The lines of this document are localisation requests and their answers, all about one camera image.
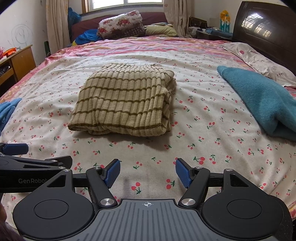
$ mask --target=pink floral bed cover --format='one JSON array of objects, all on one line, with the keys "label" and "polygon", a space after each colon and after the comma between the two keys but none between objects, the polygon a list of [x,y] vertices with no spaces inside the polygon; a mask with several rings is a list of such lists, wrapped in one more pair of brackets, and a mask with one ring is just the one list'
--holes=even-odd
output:
[{"label": "pink floral bed cover", "polygon": [[[183,38],[128,38],[66,48],[47,58],[12,87],[1,101],[20,97],[0,142],[26,142],[24,157],[71,155],[74,173],[120,159],[111,188],[118,201],[182,196],[175,159],[211,172],[233,168],[258,188],[282,199],[296,217],[295,143],[266,136],[240,97],[217,72],[226,65],[252,70],[219,47],[224,41]],[[159,137],[121,134],[91,136],[67,128],[86,79],[107,63],[159,63],[174,71],[170,124]],[[86,188],[76,191],[88,197]],[[208,197],[220,192],[210,188]],[[5,194],[2,203],[12,226],[14,206],[26,194]]]}]

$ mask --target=beige ribbed sweater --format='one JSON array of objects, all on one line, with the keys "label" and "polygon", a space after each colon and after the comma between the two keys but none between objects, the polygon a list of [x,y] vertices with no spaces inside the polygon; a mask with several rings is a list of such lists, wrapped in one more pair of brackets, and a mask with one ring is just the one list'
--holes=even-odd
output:
[{"label": "beige ribbed sweater", "polygon": [[174,72],[158,64],[106,64],[85,82],[68,128],[94,135],[162,135],[170,131],[175,85]]}]

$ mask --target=pillow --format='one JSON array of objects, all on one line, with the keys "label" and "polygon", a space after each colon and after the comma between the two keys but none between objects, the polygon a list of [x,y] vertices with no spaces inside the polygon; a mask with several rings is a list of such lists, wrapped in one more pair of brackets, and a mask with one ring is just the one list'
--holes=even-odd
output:
[{"label": "pillow", "polygon": [[156,34],[165,34],[169,37],[176,37],[177,31],[170,26],[162,25],[147,25],[146,26],[146,36],[156,35]]},{"label": "pillow", "polygon": [[284,66],[277,64],[258,53],[246,43],[225,43],[219,45],[242,59],[247,65],[282,86],[296,86],[296,76]]},{"label": "pillow", "polygon": [[139,37],[144,34],[142,16],[138,10],[102,20],[97,32],[103,39]]}]

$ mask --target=maroon sofa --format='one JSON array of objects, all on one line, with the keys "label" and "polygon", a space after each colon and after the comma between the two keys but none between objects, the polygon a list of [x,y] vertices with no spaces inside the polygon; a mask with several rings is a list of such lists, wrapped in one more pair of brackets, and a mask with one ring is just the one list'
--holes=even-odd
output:
[{"label": "maroon sofa", "polygon": [[[99,26],[99,22],[103,19],[114,17],[114,15],[106,15],[102,17],[92,18],[81,21],[72,26],[72,39],[73,42],[79,35],[83,34],[86,30],[96,29]],[[143,25],[149,25],[152,23],[167,22],[164,12],[142,12]]]}]

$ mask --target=beige curtain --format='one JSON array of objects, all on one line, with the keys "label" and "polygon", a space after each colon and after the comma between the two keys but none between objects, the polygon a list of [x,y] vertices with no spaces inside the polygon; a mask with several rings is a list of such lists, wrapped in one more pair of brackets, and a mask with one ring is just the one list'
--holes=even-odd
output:
[{"label": "beige curtain", "polygon": [[51,54],[70,44],[68,5],[69,0],[46,0],[47,36]]},{"label": "beige curtain", "polygon": [[173,24],[179,37],[188,37],[188,24],[191,14],[192,0],[164,0],[163,9],[168,23]]}]

